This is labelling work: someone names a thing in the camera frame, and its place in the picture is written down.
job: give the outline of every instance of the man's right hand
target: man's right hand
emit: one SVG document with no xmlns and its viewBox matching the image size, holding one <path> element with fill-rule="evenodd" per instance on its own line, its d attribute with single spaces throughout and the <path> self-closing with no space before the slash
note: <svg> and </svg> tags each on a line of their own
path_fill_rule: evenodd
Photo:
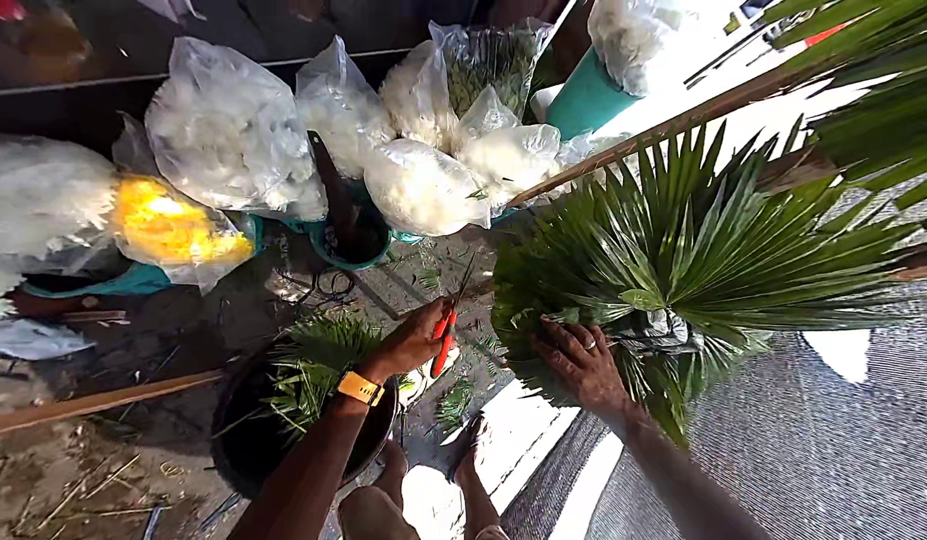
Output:
<svg viewBox="0 0 927 540">
<path fill-rule="evenodd" d="M 540 317 L 546 335 L 530 337 L 530 346 L 553 368 L 564 388 L 584 409 L 604 421 L 623 420 L 636 405 L 626 394 L 613 354 L 600 327 L 558 325 Z"/>
</svg>

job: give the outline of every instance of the scissor handle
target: scissor handle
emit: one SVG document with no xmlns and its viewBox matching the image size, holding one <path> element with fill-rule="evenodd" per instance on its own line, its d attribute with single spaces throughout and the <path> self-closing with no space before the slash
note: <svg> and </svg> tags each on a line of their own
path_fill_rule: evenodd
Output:
<svg viewBox="0 0 927 540">
<path fill-rule="evenodd" d="M 436 323 L 436 328 L 440 329 L 441 332 L 436 334 L 434 338 L 439 338 L 443 336 L 443 345 L 440 347 L 440 354 L 433 359 L 433 366 L 430 368 L 430 377 L 436 379 L 440 376 L 440 373 L 443 371 L 443 365 L 447 363 L 447 356 L 450 354 L 450 345 L 452 344 L 454 337 L 450 332 L 450 329 L 457 324 L 457 312 L 451 311 L 450 316 L 446 320 Z"/>
</svg>

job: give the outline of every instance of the hand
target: hand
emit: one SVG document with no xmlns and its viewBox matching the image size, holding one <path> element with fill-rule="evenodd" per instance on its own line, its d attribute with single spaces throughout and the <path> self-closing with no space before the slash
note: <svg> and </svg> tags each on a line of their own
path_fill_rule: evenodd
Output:
<svg viewBox="0 0 927 540">
<path fill-rule="evenodd" d="M 357 372 L 368 381 L 382 385 L 390 376 L 407 373 L 435 357 L 440 352 L 442 340 L 433 338 L 433 327 L 450 314 L 452 304 L 449 298 L 440 297 L 415 309 Z"/>
<path fill-rule="evenodd" d="M 600 327 L 561 326 L 545 316 L 540 323 L 555 347 L 536 335 L 530 337 L 530 346 L 584 409 L 606 421 L 634 407 Z"/>
</svg>

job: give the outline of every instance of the black bucket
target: black bucket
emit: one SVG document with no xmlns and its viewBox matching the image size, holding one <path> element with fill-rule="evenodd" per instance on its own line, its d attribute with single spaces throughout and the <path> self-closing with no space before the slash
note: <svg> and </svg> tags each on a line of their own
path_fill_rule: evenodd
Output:
<svg viewBox="0 0 927 540">
<path fill-rule="evenodd" d="M 266 356 L 275 345 L 286 339 L 289 338 L 278 340 L 258 353 L 230 379 L 214 413 L 214 434 L 259 408 L 260 399 L 271 395 L 272 382 L 267 374 L 275 375 L 276 368 L 266 362 Z M 397 413 L 396 377 L 388 379 L 384 387 L 386 391 L 380 403 L 370 408 L 363 421 L 340 486 L 362 473 L 384 448 Z M 276 415 L 247 419 L 211 439 L 210 449 L 217 472 L 234 491 L 248 499 L 260 495 L 266 478 L 292 448 L 292 445 L 286 444 L 285 426 Z"/>
</svg>

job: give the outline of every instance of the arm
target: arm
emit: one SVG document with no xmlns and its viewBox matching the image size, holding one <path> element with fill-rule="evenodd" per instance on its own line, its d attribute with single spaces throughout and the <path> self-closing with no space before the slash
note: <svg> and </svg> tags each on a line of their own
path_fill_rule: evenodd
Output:
<svg viewBox="0 0 927 540">
<path fill-rule="evenodd" d="M 769 534 L 757 521 L 701 472 L 688 453 L 676 448 L 626 394 L 599 327 L 564 327 L 549 320 L 542 323 L 546 341 L 532 336 L 533 349 L 580 404 L 625 441 L 684 538 L 769 540 Z"/>
<path fill-rule="evenodd" d="M 449 308 L 450 302 L 440 298 L 411 313 L 355 371 L 382 385 L 392 375 L 423 365 L 440 352 L 433 326 Z M 337 394 L 266 479 L 230 540 L 318 538 L 369 409 L 358 399 Z"/>
</svg>

